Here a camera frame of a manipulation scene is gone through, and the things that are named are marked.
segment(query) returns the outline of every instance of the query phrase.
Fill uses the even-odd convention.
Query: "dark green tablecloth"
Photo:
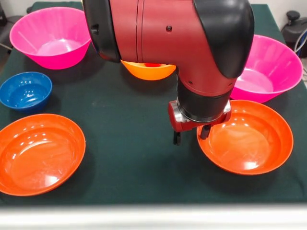
[[[33,10],[80,3],[35,3]],[[283,41],[267,5],[253,6],[256,33]],[[195,131],[172,144],[167,103],[176,98],[176,78],[146,82],[120,64],[103,61],[90,47],[84,60],[66,70],[47,70],[14,50],[0,78],[23,71],[47,74],[54,83],[44,113],[77,122],[87,139],[81,166],[64,185],[44,195],[1,195],[2,206],[202,204],[306,201],[307,92],[303,83],[268,106],[290,124],[295,146],[286,164],[266,175],[225,172],[200,151]],[[0,106],[0,128],[23,115]]]

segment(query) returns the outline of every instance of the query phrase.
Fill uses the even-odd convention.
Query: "blue bowl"
[[[37,113],[46,106],[51,90],[52,82],[45,74],[24,72],[1,85],[0,102],[23,113]]]

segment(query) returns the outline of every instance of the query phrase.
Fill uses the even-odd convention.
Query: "black device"
[[[289,11],[287,12],[287,18],[288,24],[283,27],[282,34],[287,46],[294,50],[296,41],[298,40],[300,35],[307,29],[307,17],[301,18],[299,12]],[[302,47],[299,57],[307,57],[307,42]]]

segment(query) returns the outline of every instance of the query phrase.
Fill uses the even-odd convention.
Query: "bowl rim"
[[[197,128],[197,131],[196,131],[196,139],[197,139],[197,143],[198,143],[198,145],[199,145],[199,147],[200,147],[202,153],[203,153],[206,157],[208,157],[208,158],[210,159],[210,161],[211,161],[213,164],[215,164],[217,167],[219,167],[219,168],[221,168],[221,169],[223,169],[223,170],[225,170],[225,171],[227,171],[227,172],[234,173],[234,174],[237,174],[237,175],[242,175],[242,176],[257,176],[257,175],[263,175],[263,174],[267,174],[267,173],[273,172],[274,170],[276,170],[276,169],[282,167],[282,166],[287,162],[287,160],[290,158],[290,156],[292,155],[292,153],[293,153],[293,148],[294,148],[294,136],[293,136],[293,131],[292,131],[292,129],[291,129],[289,123],[286,121],[286,119],[283,118],[283,116],[281,116],[277,111],[275,111],[275,110],[272,109],[271,107],[269,107],[269,106],[267,106],[267,105],[265,105],[265,104],[262,104],[262,103],[258,103],[258,102],[255,102],[255,101],[249,101],[249,100],[232,100],[231,102],[234,102],[234,103],[244,102],[244,103],[249,103],[249,104],[256,104],[256,105],[261,106],[261,107],[266,107],[267,109],[271,110],[277,117],[279,117],[279,118],[282,120],[282,122],[284,122],[284,124],[286,125],[286,127],[287,127],[289,133],[291,134],[291,147],[290,147],[290,150],[289,150],[289,153],[288,153],[287,157],[286,157],[280,164],[278,164],[277,166],[274,166],[274,167],[272,167],[272,168],[269,169],[269,170],[264,170],[263,172],[260,172],[260,173],[259,173],[259,172],[248,172],[248,171],[245,171],[244,173],[242,173],[242,172],[238,172],[238,171],[236,171],[236,170],[229,169],[228,167],[225,167],[225,166],[219,164],[217,161],[212,160],[212,158],[211,158],[211,157],[208,157],[208,155],[204,152],[203,147],[201,147],[201,145],[200,145],[200,141],[201,141],[201,140],[200,140],[200,138],[199,138],[198,135],[197,135],[197,132],[198,132],[198,130],[199,130],[199,128],[200,128],[200,127],[198,127],[198,128]]]
[[[28,74],[28,73],[38,73],[38,74],[40,74],[41,76],[46,77],[47,80],[50,82],[50,89],[49,89],[47,95],[45,96],[45,98],[44,98],[43,100],[41,100],[41,101],[39,101],[39,102],[37,102],[37,103],[31,105],[31,106],[13,107],[13,106],[8,105],[6,102],[3,102],[2,99],[1,99],[1,97],[0,97],[0,102],[1,102],[4,106],[6,106],[6,107],[8,107],[8,108],[10,108],[10,109],[15,109],[15,110],[16,110],[16,109],[18,109],[18,110],[19,110],[19,109],[30,109],[30,108],[32,108],[33,106],[36,106],[36,105],[42,103],[44,100],[46,100],[46,99],[50,96],[50,94],[51,94],[51,92],[52,92],[52,87],[53,87],[53,84],[52,84],[52,81],[51,81],[50,77],[48,77],[48,76],[47,76],[46,74],[44,74],[44,73],[41,73],[41,72],[34,72],[34,71],[22,72],[22,73],[18,73],[18,74],[15,74],[15,75],[11,76],[11,77],[8,78],[4,83],[2,83],[2,85],[0,86],[0,92],[2,91],[2,87],[3,87],[10,79],[13,79],[13,78],[15,78],[15,77],[18,77],[19,75]]]
[[[82,153],[81,155],[81,158],[80,158],[80,162],[78,162],[75,167],[73,167],[70,171],[69,174],[67,174],[67,176],[65,178],[63,178],[62,180],[59,180],[58,182],[56,182],[55,184],[49,186],[49,187],[46,187],[45,189],[42,189],[40,192],[31,192],[31,193],[27,193],[27,194],[14,194],[14,193],[9,193],[9,192],[4,192],[4,191],[1,191],[2,193],[5,193],[5,194],[8,194],[8,195],[12,195],[12,196],[36,196],[36,195],[40,195],[40,194],[44,194],[44,193],[47,193],[47,192],[50,192],[56,188],[58,188],[59,186],[61,186],[62,184],[64,184],[75,172],[76,170],[79,168],[80,164],[82,163],[83,159],[84,159],[84,155],[85,155],[85,151],[86,151],[86,138],[85,138],[85,135],[84,135],[84,132],[82,131],[81,127],[76,123],[74,122],[73,120],[65,117],[65,116],[62,116],[62,115],[58,115],[58,114],[48,114],[48,113],[44,113],[44,114],[35,114],[35,115],[30,115],[30,116],[26,116],[26,117],[23,117],[23,118],[20,118],[10,124],[8,124],[6,127],[4,127],[1,131],[3,131],[4,129],[7,129],[9,127],[11,127],[13,124],[15,123],[18,123],[18,122],[21,122],[23,120],[27,120],[31,117],[42,117],[42,116],[53,116],[53,117],[57,117],[57,118],[60,118],[60,119],[65,119],[69,122],[71,122],[74,126],[77,127],[77,129],[80,131],[81,135],[82,135],[82,142],[83,142],[83,145],[84,145],[84,148],[80,151]]]
[[[30,55],[30,56],[33,56],[33,57],[55,57],[55,56],[58,56],[58,55],[63,55],[63,54],[71,53],[71,52],[73,52],[73,51],[75,51],[75,50],[77,50],[77,49],[80,49],[81,47],[83,47],[83,46],[89,44],[89,43],[91,42],[91,36],[90,36],[90,34],[89,34],[89,31],[87,30],[87,31],[88,31],[88,36],[89,36],[89,38],[87,39],[87,41],[84,42],[84,43],[82,43],[79,47],[77,47],[77,48],[75,48],[75,49],[72,49],[72,50],[70,50],[70,51],[68,51],[68,52],[65,52],[65,53],[53,54],[53,55],[37,55],[37,54],[31,54],[31,53],[29,53],[29,52],[24,52],[24,51],[22,51],[20,48],[18,48],[18,47],[15,45],[15,43],[13,42],[13,39],[12,39],[12,32],[14,31],[15,27],[20,23],[21,20],[23,20],[24,18],[27,18],[27,17],[29,17],[29,16],[31,16],[31,15],[33,15],[33,14],[41,13],[41,12],[44,12],[44,11],[51,11],[51,10],[55,10],[55,9],[61,9],[61,8],[65,8],[65,9],[69,9],[69,10],[71,10],[71,11],[76,11],[76,12],[82,12],[82,13],[84,13],[84,11],[82,11],[82,10],[79,10],[79,9],[73,8],[73,7],[69,7],[69,6],[47,7],[47,8],[43,8],[43,9],[39,9],[39,10],[37,10],[37,11],[31,12],[31,13],[29,13],[29,14],[23,16],[21,19],[19,19],[19,20],[13,25],[13,27],[11,28],[11,31],[10,31],[10,42],[11,42],[11,44],[13,45],[13,47],[14,47],[15,49],[17,49],[19,52],[22,52],[22,53],[25,54],[25,55]]]
[[[292,49],[290,49],[288,46],[286,46],[284,43],[276,40],[276,39],[273,39],[271,37],[267,37],[267,36],[263,36],[263,35],[259,35],[259,34],[255,34],[254,35],[254,38],[255,37],[258,37],[258,38],[263,38],[263,39],[267,39],[267,40],[271,40],[271,41],[274,41],[276,43],[279,43],[280,45],[282,45],[283,47],[285,47],[286,49],[288,49],[289,51],[291,51],[294,55],[295,55],[295,58],[296,60],[301,64],[301,70],[300,70],[300,78],[298,78],[298,80],[295,82],[295,84],[293,84],[292,86],[288,87],[287,89],[284,89],[284,90],[279,90],[279,91],[272,91],[272,92],[256,92],[256,91],[250,91],[250,90],[245,90],[245,89],[242,89],[240,87],[237,87],[236,84],[234,86],[234,88],[238,89],[238,90],[242,90],[242,91],[245,91],[245,92],[250,92],[250,93],[256,93],[256,94],[261,94],[261,95],[272,95],[272,94],[281,94],[281,93],[284,93],[284,92],[287,92],[291,89],[293,89],[294,87],[296,87],[302,80],[303,78],[303,64],[301,62],[301,59],[296,55],[296,53],[294,53],[294,51]]]
[[[140,63],[137,63],[137,62],[123,61],[123,60],[120,60],[120,61],[123,64],[125,63],[127,65],[139,67],[141,69],[164,69],[164,68],[175,66],[175,65],[172,65],[172,64],[160,64],[161,66],[158,66],[158,67],[148,67],[148,66],[145,66],[145,65],[144,66],[138,65]]]

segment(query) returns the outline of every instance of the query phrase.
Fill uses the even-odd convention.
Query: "plastic bowl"
[[[295,52],[272,38],[255,35],[231,97],[263,103],[294,88],[302,76],[303,65]]]
[[[156,81],[167,78],[176,69],[176,66],[174,65],[156,66],[154,64],[144,64],[127,61],[121,61],[121,63],[123,63],[123,65],[132,75],[139,79],[148,81]]]
[[[24,72],[7,79],[0,87],[0,101],[6,107],[36,113],[44,109],[52,90],[52,82],[45,74]]]
[[[17,120],[0,132],[0,191],[13,196],[42,194],[64,183],[79,167],[85,137],[59,115]]]
[[[258,175],[279,168],[289,158],[293,135],[287,122],[271,108],[252,101],[231,101],[228,122],[212,127],[198,143],[219,167],[241,175]]]
[[[10,33],[12,45],[47,69],[79,63],[91,42],[83,11],[51,7],[21,18]]]

